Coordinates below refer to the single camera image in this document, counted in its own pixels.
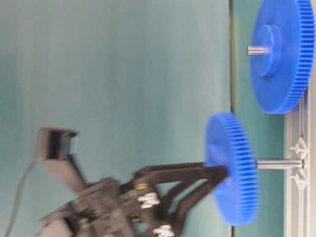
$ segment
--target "teal background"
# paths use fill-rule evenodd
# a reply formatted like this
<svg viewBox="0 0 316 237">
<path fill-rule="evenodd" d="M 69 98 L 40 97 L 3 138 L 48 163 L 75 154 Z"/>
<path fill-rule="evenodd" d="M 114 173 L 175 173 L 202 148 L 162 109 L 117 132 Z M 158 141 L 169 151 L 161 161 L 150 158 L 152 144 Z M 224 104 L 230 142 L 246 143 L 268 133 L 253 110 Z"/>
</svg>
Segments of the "teal background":
<svg viewBox="0 0 316 237">
<path fill-rule="evenodd" d="M 89 181 L 126 181 L 148 164 L 203 160 L 208 114 L 230 110 L 227 0 L 2 0 L 0 32 L 0 235 L 37 127 L 81 132 Z M 73 197 L 36 166 L 12 237 L 34 236 Z M 185 236 L 230 235 L 212 197 L 189 216 Z"/>
<path fill-rule="evenodd" d="M 232 0 L 232 106 L 249 135 L 256 158 L 284 157 L 284 117 L 264 114 L 251 93 L 249 57 L 252 28 L 260 0 Z M 284 173 L 259 170 L 261 202 L 258 217 L 250 225 L 236 227 L 236 237 L 282 237 Z"/>
</svg>

